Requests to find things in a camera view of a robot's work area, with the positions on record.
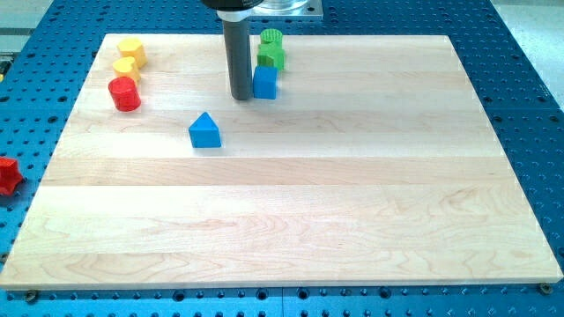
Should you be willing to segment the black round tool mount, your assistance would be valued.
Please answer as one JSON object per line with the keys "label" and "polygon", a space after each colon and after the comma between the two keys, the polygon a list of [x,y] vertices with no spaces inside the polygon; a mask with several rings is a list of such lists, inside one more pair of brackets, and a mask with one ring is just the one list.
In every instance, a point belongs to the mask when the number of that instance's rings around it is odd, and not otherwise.
{"label": "black round tool mount", "polygon": [[224,21],[243,21],[263,0],[201,0]]}

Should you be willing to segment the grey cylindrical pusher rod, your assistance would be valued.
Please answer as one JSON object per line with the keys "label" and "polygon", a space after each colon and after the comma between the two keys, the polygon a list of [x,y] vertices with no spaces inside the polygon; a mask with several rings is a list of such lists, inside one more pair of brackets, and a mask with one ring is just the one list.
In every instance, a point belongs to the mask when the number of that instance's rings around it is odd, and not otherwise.
{"label": "grey cylindrical pusher rod", "polygon": [[223,21],[222,25],[231,95],[248,100],[253,95],[249,22]]}

